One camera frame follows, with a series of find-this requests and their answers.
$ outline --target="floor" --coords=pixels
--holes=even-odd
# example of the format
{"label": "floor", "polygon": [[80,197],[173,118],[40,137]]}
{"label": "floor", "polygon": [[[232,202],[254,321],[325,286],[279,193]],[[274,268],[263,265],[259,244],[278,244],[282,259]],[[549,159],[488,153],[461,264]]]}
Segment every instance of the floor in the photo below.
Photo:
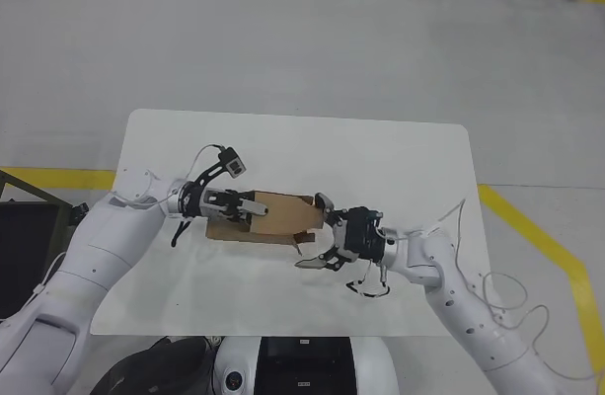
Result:
{"label": "floor", "polygon": [[[0,166],[113,170],[139,108],[461,123],[478,182],[585,263],[605,333],[604,4],[0,0]],[[566,273],[487,206],[484,219],[492,268],[551,308],[541,355],[588,374]],[[95,342],[72,394],[151,340]],[[493,393],[452,339],[388,344],[402,393]]]}

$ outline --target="yellow tape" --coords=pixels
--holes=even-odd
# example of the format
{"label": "yellow tape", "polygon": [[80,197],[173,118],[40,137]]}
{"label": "yellow tape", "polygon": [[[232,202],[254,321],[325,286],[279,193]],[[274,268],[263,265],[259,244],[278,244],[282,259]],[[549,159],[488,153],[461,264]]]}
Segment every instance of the yellow tape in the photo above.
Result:
{"label": "yellow tape", "polygon": [[[605,332],[585,264],[566,250],[494,189],[478,186],[480,201],[566,272],[578,312],[578,322],[594,372],[605,372]],[[605,395],[605,373],[600,394]]]}
{"label": "yellow tape", "polygon": [[[0,169],[38,188],[109,190],[115,178],[115,172],[111,170],[15,167],[0,167]],[[478,190],[484,205],[567,273],[591,366],[595,372],[605,371],[605,334],[585,264],[495,190],[486,185],[478,186]],[[605,395],[605,374],[600,394]]]}
{"label": "yellow tape", "polygon": [[42,169],[0,167],[37,188],[69,188],[74,190],[110,190],[115,178],[113,170]]}

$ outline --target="white table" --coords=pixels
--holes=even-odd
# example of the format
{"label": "white table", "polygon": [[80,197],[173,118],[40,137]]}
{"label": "white table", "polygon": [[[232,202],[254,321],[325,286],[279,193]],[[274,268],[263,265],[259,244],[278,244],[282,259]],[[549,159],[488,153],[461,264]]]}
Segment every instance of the white table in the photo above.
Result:
{"label": "white table", "polygon": [[[431,224],[466,197],[460,263],[467,275],[490,270],[469,138],[460,125],[138,110],[129,118],[119,168],[180,177],[207,143],[233,146],[248,168],[212,187],[323,192],[337,207],[383,211],[385,226]],[[206,151],[194,176],[215,160],[215,150]],[[456,218],[444,224],[454,236]],[[448,335],[422,287],[394,273],[390,295],[366,299],[344,285],[360,278],[367,263],[337,273],[300,270],[289,246],[205,239],[204,220],[173,249],[177,225],[167,219],[144,258],[112,288],[93,334]],[[319,243],[304,246],[305,255],[327,243],[325,227]],[[375,281],[377,274],[373,268]]]}

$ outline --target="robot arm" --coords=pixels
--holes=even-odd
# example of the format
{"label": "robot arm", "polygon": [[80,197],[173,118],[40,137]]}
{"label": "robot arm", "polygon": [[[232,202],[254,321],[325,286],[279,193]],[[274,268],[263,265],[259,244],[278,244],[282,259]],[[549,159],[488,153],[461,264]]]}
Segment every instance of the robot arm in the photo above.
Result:
{"label": "robot arm", "polygon": [[[475,290],[469,289],[456,266],[453,242],[442,229],[399,233],[378,227],[381,212],[366,207],[335,211],[322,194],[316,195],[316,205],[333,227],[335,244],[316,260],[301,262],[298,267],[337,271],[344,263],[361,258],[379,267],[384,286],[386,271],[399,273],[424,286],[435,314],[498,394],[565,394],[518,331],[505,328],[512,328],[509,315],[497,315],[499,322],[495,322],[484,296],[478,296],[482,287],[475,284]],[[489,300],[501,305],[496,293],[490,293]]]}
{"label": "robot arm", "polygon": [[194,182],[121,169],[115,190],[78,226],[45,288],[38,287],[32,302],[0,324],[0,394],[69,390],[85,358],[96,310],[146,253],[167,216],[180,216],[185,230],[197,216],[238,222],[265,215],[266,207],[251,193],[206,187],[222,173],[236,178],[245,171],[232,148],[220,149],[219,162]]}

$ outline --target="cardboard flap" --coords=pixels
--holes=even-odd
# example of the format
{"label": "cardboard flap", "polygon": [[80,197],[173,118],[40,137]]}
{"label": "cardboard flap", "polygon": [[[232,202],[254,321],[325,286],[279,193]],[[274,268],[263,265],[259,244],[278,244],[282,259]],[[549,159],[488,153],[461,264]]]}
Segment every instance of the cardboard flap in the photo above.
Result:
{"label": "cardboard flap", "polygon": [[302,232],[295,235],[257,234],[249,232],[247,225],[227,220],[208,220],[205,228],[205,237],[211,240],[284,244],[292,246],[315,241],[314,233]]}
{"label": "cardboard flap", "polygon": [[324,215],[313,206],[312,197],[256,191],[254,201],[266,205],[268,213],[252,217],[251,233],[294,235],[324,226]]}

